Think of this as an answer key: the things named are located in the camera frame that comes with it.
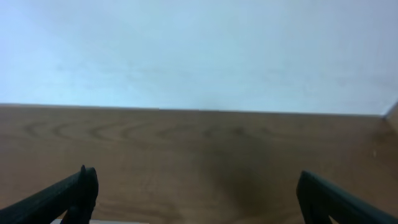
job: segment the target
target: wood grain pattern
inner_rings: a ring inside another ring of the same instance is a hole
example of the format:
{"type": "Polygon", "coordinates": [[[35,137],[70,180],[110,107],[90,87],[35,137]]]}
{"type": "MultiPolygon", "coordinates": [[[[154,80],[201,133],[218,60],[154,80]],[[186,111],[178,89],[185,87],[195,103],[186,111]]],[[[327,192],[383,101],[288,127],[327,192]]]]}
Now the wood grain pattern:
{"type": "Polygon", "coordinates": [[[386,118],[392,128],[398,133],[398,103],[391,108],[386,118]]]}
{"type": "Polygon", "coordinates": [[[397,216],[397,161],[378,117],[0,107],[0,207],[85,164],[95,219],[302,223],[307,169],[397,216]]]}

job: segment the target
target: light blue wall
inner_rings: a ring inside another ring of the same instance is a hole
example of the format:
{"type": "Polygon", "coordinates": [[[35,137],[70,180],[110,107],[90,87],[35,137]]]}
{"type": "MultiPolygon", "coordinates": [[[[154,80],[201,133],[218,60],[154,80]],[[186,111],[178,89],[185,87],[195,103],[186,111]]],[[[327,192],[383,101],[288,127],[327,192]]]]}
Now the light blue wall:
{"type": "Polygon", "coordinates": [[[0,2],[0,103],[383,114],[396,0],[0,2]]]}

